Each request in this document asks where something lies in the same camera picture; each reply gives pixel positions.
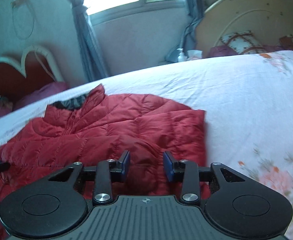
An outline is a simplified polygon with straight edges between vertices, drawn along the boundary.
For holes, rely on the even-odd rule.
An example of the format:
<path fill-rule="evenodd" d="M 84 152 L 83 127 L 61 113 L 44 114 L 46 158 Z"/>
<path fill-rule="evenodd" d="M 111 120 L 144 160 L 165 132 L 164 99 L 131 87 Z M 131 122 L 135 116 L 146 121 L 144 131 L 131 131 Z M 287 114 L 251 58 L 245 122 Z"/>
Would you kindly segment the red puffer jacket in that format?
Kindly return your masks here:
<path fill-rule="evenodd" d="M 129 151 L 125 183 L 114 195 L 177 194 L 163 169 L 163 153 L 206 165 L 205 112 L 151 94 L 106 95 L 95 87 L 77 109 L 49 105 L 0 145 L 0 202 L 10 193 L 76 161 L 85 166 L 116 159 Z M 6 232 L 0 223 L 0 239 Z"/>

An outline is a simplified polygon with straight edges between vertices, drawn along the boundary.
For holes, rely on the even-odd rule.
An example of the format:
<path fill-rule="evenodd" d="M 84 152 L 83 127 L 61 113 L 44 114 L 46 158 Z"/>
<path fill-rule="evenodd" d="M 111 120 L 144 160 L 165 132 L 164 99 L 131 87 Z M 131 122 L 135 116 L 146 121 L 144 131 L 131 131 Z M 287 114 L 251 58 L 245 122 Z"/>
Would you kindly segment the purple blanket on side bed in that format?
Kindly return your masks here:
<path fill-rule="evenodd" d="M 65 82 L 52 82 L 41 89 L 24 96 L 16 102 L 13 102 L 11 99 L 4 96 L 0 96 L 0 118 L 29 104 L 35 103 L 54 94 L 61 93 L 68 88 L 69 86 Z"/>

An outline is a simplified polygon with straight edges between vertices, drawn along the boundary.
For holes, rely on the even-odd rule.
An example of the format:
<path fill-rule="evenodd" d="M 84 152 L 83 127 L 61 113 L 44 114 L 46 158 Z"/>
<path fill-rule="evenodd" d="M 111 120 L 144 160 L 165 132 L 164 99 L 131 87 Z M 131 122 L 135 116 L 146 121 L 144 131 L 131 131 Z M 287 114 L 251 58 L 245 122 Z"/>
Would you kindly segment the white floral bed sheet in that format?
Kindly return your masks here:
<path fill-rule="evenodd" d="M 49 105 L 80 108 L 98 86 L 106 95 L 151 94 L 203 110 L 205 166 L 223 163 L 293 206 L 293 51 L 176 63 L 88 83 L 0 118 L 0 145 Z M 286 236 L 293 239 L 293 219 Z"/>

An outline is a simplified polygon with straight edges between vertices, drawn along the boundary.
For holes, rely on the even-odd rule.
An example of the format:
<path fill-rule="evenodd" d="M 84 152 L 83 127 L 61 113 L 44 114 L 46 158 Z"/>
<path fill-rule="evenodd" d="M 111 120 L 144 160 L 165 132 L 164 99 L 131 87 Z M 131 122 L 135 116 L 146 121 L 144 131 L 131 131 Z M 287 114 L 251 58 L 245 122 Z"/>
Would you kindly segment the white pump bottle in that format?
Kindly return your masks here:
<path fill-rule="evenodd" d="M 182 48 L 178 48 L 178 51 L 179 51 L 179 55 L 178 55 L 178 62 L 184 62 L 187 60 L 184 52 L 183 52 L 183 49 Z"/>

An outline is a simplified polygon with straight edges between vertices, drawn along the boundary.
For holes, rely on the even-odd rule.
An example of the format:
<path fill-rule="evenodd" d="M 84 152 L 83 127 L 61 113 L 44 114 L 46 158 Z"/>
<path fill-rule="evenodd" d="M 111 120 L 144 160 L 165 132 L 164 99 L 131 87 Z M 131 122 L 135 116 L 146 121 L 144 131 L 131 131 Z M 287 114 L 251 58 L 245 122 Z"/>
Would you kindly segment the white tissue box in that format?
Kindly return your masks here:
<path fill-rule="evenodd" d="M 201 50 L 189 50 L 187 51 L 187 60 L 192 61 L 192 60 L 199 60 L 202 59 L 202 51 Z"/>

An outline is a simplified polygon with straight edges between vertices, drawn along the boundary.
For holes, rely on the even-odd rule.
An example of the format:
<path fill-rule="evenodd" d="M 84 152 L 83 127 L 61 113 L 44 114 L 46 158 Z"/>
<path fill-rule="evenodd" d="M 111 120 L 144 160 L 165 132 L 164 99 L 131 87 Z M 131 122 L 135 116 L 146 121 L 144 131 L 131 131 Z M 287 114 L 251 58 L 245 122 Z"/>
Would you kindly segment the left grey curtain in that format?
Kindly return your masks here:
<path fill-rule="evenodd" d="M 102 49 L 91 24 L 91 19 L 87 14 L 87 7 L 84 5 L 84 0 L 67 1 L 72 8 L 80 57 L 86 79 L 92 82 L 108 77 L 108 70 L 102 55 Z"/>

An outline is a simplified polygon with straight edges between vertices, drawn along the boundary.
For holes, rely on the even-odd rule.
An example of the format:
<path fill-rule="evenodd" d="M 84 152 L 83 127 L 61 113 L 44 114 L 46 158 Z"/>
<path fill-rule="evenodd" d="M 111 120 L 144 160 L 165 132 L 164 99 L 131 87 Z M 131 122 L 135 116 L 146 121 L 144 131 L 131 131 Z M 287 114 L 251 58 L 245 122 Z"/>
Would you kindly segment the grey curtain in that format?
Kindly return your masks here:
<path fill-rule="evenodd" d="M 91 24 L 91 19 L 87 14 L 87 7 L 84 5 L 84 0 L 67 1 L 72 8 L 80 57 L 86 79 L 92 82 L 108 77 L 108 70 L 102 55 L 102 49 Z"/>
<path fill-rule="evenodd" d="M 194 50 L 197 46 L 195 31 L 205 15 L 204 0 L 185 0 L 185 2 L 189 20 L 182 33 L 179 44 L 165 57 L 165 61 L 168 63 L 178 62 L 179 49 L 182 49 L 184 54 L 187 54 L 189 50 Z"/>

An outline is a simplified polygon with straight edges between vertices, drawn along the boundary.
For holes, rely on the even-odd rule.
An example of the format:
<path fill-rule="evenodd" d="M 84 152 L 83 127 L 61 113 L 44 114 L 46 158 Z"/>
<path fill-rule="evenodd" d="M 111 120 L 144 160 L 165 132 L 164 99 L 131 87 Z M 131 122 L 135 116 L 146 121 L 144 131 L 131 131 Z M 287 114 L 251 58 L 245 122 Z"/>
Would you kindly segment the patterned white brown pillow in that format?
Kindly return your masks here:
<path fill-rule="evenodd" d="M 239 55 L 266 53 L 261 42 L 250 30 L 226 34 L 220 38 L 220 41 Z"/>

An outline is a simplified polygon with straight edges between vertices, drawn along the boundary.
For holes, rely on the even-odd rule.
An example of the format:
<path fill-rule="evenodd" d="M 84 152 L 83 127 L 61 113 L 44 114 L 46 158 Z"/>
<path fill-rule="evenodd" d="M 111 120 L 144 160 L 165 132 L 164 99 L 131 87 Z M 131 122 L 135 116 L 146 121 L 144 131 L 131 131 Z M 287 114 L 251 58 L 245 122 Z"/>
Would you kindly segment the red patterned pillow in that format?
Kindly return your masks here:
<path fill-rule="evenodd" d="M 279 39 L 279 44 L 284 50 L 293 51 L 293 34 L 283 36 Z"/>

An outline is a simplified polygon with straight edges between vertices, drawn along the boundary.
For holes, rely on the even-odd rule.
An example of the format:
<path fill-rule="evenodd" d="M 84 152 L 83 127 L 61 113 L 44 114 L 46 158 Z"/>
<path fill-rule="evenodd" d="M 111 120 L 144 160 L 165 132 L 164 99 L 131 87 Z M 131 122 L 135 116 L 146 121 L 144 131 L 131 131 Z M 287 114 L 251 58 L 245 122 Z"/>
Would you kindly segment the cream round headboard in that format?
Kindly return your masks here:
<path fill-rule="evenodd" d="M 206 56 L 227 34 L 250 31 L 262 45 L 275 46 L 293 34 L 293 5 L 281 0 L 217 0 L 195 31 L 196 48 Z"/>

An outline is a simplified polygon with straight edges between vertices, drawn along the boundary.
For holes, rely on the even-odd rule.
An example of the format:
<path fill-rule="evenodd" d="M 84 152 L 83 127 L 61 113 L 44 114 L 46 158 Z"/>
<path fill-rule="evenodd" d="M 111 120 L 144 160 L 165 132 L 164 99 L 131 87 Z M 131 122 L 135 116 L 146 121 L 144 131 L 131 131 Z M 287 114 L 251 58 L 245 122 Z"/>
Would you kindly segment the right grey curtain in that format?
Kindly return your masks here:
<path fill-rule="evenodd" d="M 195 31 L 205 15 L 204 0 L 185 0 L 185 2 L 189 20 L 182 33 L 179 44 L 165 57 L 165 61 L 168 63 L 178 62 L 179 49 L 182 49 L 184 54 L 187 54 L 189 50 L 194 50 L 197 46 Z"/>

